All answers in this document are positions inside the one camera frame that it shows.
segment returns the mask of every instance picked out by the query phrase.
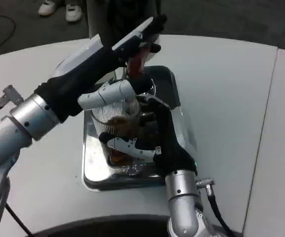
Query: cable connector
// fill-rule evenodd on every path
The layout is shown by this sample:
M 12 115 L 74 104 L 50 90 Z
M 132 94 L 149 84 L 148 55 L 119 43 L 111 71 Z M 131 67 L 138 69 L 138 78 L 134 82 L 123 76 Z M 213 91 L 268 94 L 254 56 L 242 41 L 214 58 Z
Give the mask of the cable connector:
M 0 98 L 0 107 L 3 108 L 9 101 L 13 102 L 15 105 L 19 105 L 24 102 L 23 97 L 18 93 L 18 91 L 9 85 L 3 90 L 4 95 Z

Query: floor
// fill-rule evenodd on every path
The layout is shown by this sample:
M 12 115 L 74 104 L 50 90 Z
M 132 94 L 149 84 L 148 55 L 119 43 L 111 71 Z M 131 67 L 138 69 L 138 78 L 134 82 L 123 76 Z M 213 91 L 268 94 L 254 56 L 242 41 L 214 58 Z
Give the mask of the floor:
M 42 0 L 0 0 L 0 14 L 16 22 L 13 37 L 0 54 L 27 47 L 87 37 L 83 18 L 70 25 L 65 8 L 40 18 L 37 10 Z M 163 0 L 168 15 L 166 34 L 212 36 L 275 45 L 285 49 L 285 0 Z M 0 18 L 0 42 L 12 29 Z

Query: black glove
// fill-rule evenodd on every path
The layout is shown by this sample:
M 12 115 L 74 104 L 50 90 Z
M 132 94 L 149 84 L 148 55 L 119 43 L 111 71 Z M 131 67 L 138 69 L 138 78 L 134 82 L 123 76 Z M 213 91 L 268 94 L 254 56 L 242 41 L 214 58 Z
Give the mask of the black glove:
M 165 177 L 171 172 L 184 169 L 197 175 L 194 159 L 177 141 L 169 106 L 155 96 L 139 97 L 139 100 L 147 103 L 158 123 L 158 146 L 161 147 L 161 154 L 155 156 L 154 162 L 159 174 Z

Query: white sneaker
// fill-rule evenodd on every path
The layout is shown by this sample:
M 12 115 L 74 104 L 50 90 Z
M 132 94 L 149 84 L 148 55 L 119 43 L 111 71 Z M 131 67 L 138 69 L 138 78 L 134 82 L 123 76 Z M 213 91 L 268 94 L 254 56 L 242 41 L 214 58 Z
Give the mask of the white sneaker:
M 67 5 L 67 12 L 65 15 L 65 19 L 67 22 L 75 22 L 80 20 L 82 17 L 82 9 L 79 5 Z
M 44 0 L 43 4 L 40 6 L 38 14 L 39 16 L 49 16 L 55 12 L 57 6 L 54 2 L 50 0 Z

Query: metal connector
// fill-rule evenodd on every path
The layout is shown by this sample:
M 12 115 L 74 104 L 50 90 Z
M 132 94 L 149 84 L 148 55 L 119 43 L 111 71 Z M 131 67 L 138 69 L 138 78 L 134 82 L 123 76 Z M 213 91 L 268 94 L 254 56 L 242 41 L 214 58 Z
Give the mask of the metal connector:
M 198 189 L 206 188 L 207 185 L 215 185 L 215 181 L 212 178 L 201 179 L 196 183 Z
M 18 91 L 9 85 L 3 90 L 4 95 L 0 98 L 0 107 L 3 108 L 9 101 L 13 102 L 15 105 L 19 105 L 24 102 L 23 97 L 18 93 Z

